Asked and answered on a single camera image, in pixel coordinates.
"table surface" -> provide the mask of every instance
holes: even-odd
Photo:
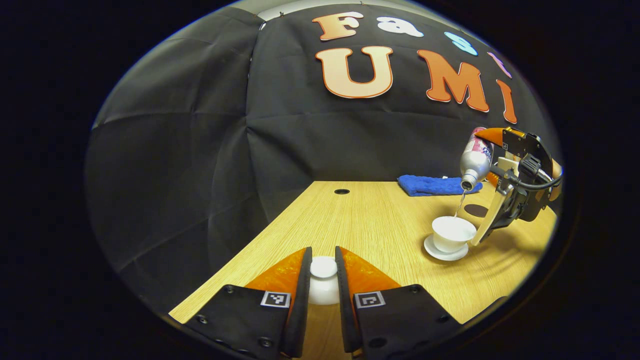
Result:
[[[495,188],[483,183],[468,194],[458,216],[476,228],[483,218],[464,210],[486,208]],[[348,189],[344,195],[336,189]],[[225,284],[244,286],[289,254],[311,246],[313,256],[334,256],[339,245],[402,286],[421,284],[457,321],[466,322],[497,298],[509,295],[532,270],[553,233],[556,214],[547,207],[533,222],[515,220],[494,230],[457,261],[441,261],[424,249],[436,217],[452,216],[461,195],[409,197],[397,182],[313,182],[251,243],[169,315],[187,322]],[[351,359],[342,347],[338,305],[309,304],[302,359]]]

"silver bottle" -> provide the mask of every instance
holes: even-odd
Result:
[[[491,168],[493,144],[476,137],[478,131],[485,129],[477,127],[471,132],[467,147],[460,158],[460,186],[467,191],[473,190],[478,181],[484,180]]]

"orange letter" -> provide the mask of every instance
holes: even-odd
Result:
[[[429,66],[429,73],[431,74],[431,88],[427,90],[429,99],[449,102],[451,95],[449,95],[444,86],[447,83],[458,104],[462,104],[467,89],[469,89],[467,105],[484,113],[489,112],[489,104],[484,99],[484,91],[480,82],[480,70],[471,64],[463,62],[460,63],[460,69],[456,73],[451,65],[447,63],[447,60],[438,53],[418,50],[418,55],[425,59]]]
[[[358,12],[335,13],[333,15],[316,17],[312,21],[320,24],[320,27],[324,31],[324,34],[320,36],[320,40],[326,41],[355,35],[355,30],[347,30],[344,28],[345,26],[350,26],[352,28],[360,26],[358,21],[354,19],[355,17],[362,19],[364,15]]]
[[[356,83],[349,76],[347,57],[353,54],[351,49],[329,49],[316,54],[322,61],[324,85],[335,95],[349,99],[376,97],[382,95],[393,83],[389,54],[394,51],[386,46],[366,46],[362,52],[371,57],[373,80],[368,83]]]
[[[512,124],[517,124],[518,119],[516,119],[516,113],[513,110],[513,100],[511,98],[511,88],[509,85],[505,84],[500,80],[496,80],[498,86],[500,86],[500,90],[502,90],[502,98],[504,99],[504,120]]]

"saucer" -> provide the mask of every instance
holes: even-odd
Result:
[[[424,239],[424,249],[427,250],[429,255],[439,260],[454,261],[464,258],[469,252],[469,245],[465,244],[462,248],[456,252],[442,252],[433,245],[433,234],[427,236]]]

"white cup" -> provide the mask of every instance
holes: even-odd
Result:
[[[463,218],[435,218],[431,227],[433,245],[442,252],[456,252],[476,235],[476,227]]]
[[[314,256],[311,260],[309,302],[315,305],[332,305],[340,302],[338,265],[333,256]]]

